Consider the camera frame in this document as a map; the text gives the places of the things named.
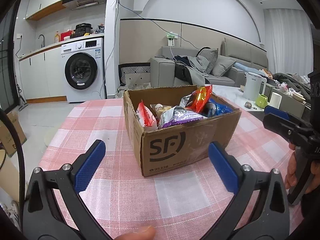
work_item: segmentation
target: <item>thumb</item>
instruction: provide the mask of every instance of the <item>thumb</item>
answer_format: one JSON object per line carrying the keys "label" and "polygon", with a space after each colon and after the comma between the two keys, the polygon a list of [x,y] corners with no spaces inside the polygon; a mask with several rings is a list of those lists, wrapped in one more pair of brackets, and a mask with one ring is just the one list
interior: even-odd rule
{"label": "thumb", "polygon": [[156,230],[153,226],[139,228],[136,232],[118,236],[115,240],[153,240]]}

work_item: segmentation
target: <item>blue gripper pad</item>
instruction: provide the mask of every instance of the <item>blue gripper pad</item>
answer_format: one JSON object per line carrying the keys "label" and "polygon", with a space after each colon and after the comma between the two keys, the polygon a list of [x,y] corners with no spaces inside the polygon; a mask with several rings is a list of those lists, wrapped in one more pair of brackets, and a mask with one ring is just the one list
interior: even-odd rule
{"label": "blue gripper pad", "polygon": [[239,190],[238,176],[215,143],[209,144],[208,155],[227,191],[237,194]]}
{"label": "blue gripper pad", "polygon": [[281,110],[274,108],[272,106],[266,106],[266,108],[264,109],[264,114],[274,114],[274,115],[279,116],[285,120],[290,119],[287,112],[281,111]]}
{"label": "blue gripper pad", "polygon": [[95,141],[95,143],[90,147],[85,155],[88,153],[89,156],[74,176],[74,189],[78,194],[87,189],[87,186],[89,185],[94,173],[96,172],[103,157],[105,156],[105,143],[100,140]]}

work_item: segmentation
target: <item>green cup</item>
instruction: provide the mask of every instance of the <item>green cup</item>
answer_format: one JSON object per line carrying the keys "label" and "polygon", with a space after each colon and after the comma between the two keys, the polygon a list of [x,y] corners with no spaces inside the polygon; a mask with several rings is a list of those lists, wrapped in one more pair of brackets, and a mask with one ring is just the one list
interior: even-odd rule
{"label": "green cup", "polygon": [[256,105],[264,109],[268,105],[268,97],[265,95],[258,95]]}

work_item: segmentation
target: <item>washing machine door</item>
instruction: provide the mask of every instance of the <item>washing machine door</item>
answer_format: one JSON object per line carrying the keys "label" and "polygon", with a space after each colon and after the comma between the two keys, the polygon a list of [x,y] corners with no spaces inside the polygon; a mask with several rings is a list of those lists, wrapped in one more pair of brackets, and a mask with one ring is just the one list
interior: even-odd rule
{"label": "washing machine door", "polygon": [[97,77],[97,72],[95,59],[82,52],[72,55],[65,66],[65,76],[69,85],[78,90],[90,87]]}

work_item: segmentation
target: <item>cardboard box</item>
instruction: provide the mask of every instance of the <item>cardboard box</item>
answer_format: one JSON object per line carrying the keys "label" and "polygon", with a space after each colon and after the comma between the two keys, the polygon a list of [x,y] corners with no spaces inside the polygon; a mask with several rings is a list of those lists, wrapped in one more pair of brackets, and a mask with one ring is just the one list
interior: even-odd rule
{"label": "cardboard box", "polygon": [[125,125],[143,176],[170,171],[206,158],[212,141],[218,141],[223,148],[227,147],[241,111],[216,95],[212,95],[212,98],[228,105],[234,112],[152,132],[144,131],[140,125],[136,110],[141,100],[150,110],[150,104],[177,106],[183,96],[190,95],[196,89],[197,86],[181,86],[129,90],[124,93]]}
{"label": "cardboard box", "polygon": [[[18,113],[17,112],[10,112],[7,114],[11,122],[13,123],[13,126],[15,127],[21,144],[24,144],[24,142],[27,140],[18,120]],[[7,151],[7,154],[11,157],[17,150],[16,145],[13,142],[12,136],[9,133],[9,130],[4,126],[3,122],[0,121],[0,141],[3,144],[5,150]]]}

